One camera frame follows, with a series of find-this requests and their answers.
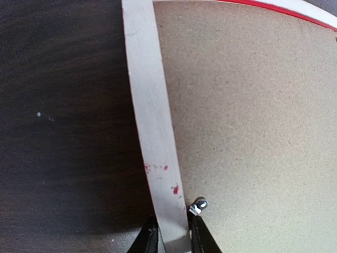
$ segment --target white strip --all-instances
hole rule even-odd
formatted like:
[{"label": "white strip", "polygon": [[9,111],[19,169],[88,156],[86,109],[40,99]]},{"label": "white strip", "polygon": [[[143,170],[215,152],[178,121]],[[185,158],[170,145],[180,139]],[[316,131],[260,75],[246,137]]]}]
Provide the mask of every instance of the white strip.
[{"label": "white strip", "polygon": [[[153,0],[153,1],[154,2],[164,2],[167,0]],[[332,15],[331,13],[323,9],[318,8],[317,6],[307,3],[304,0],[255,0],[255,2],[271,4],[271,5],[281,7],[281,8],[285,8],[290,11],[297,12],[305,16],[311,17],[324,24],[330,25],[334,28],[337,28],[337,17],[336,16]]]},{"label": "white strip", "polygon": [[190,250],[183,187],[152,0],[122,0],[127,65],[154,211],[166,252]]}]

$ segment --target cardboard surface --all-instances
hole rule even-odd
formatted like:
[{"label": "cardboard surface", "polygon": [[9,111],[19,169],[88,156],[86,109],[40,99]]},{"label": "cardboard surface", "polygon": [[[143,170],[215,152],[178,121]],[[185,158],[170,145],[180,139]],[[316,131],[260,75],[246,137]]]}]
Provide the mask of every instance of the cardboard surface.
[{"label": "cardboard surface", "polygon": [[224,252],[337,249],[336,33],[264,9],[155,3],[186,201]]}]

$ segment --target dark wooden table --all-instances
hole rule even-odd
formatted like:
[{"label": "dark wooden table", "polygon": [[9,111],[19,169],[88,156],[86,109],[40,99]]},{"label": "dark wooden table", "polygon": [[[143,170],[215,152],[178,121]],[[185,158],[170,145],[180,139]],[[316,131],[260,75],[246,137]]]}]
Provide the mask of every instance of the dark wooden table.
[{"label": "dark wooden table", "polygon": [[152,213],[121,3],[0,7],[0,252],[120,252]]}]

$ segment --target silver bolt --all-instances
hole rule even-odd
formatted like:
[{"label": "silver bolt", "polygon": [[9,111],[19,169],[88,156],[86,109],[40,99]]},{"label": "silver bolt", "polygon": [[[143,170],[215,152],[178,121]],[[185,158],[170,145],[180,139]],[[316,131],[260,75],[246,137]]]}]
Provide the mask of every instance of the silver bolt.
[{"label": "silver bolt", "polygon": [[199,215],[209,205],[204,197],[198,197],[189,208],[189,211],[194,215]]}]

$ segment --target red stripe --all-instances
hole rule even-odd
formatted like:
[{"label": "red stripe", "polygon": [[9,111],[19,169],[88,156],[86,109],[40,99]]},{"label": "red stripe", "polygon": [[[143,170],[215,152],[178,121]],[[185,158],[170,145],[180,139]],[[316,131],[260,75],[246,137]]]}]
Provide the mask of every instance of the red stripe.
[{"label": "red stripe", "polygon": [[245,4],[245,5],[251,5],[251,6],[255,6],[255,7],[264,8],[264,9],[270,9],[270,10],[275,11],[275,12],[280,12],[280,13],[283,13],[283,14],[286,14],[286,15],[290,15],[290,16],[293,16],[293,17],[300,18],[302,20],[309,21],[309,22],[314,23],[316,25],[320,25],[320,26],[323,26],[325,28],[329,28],[329,29],[337,32],[336,27],[333,27],[331,25],[323,23],[323,22],[321,22],[319,20],[316,20],[312,17],[305,16],[301,13],[294,12],[294,11],[291,11],[291,10],[286,9],[286,8],[278,7],[276,5],[261,3],[261,2],[257,2],[257,1],[254,1],[254,0],[216,0],[216,1],[217,2],[236,3],[236,4]]}]

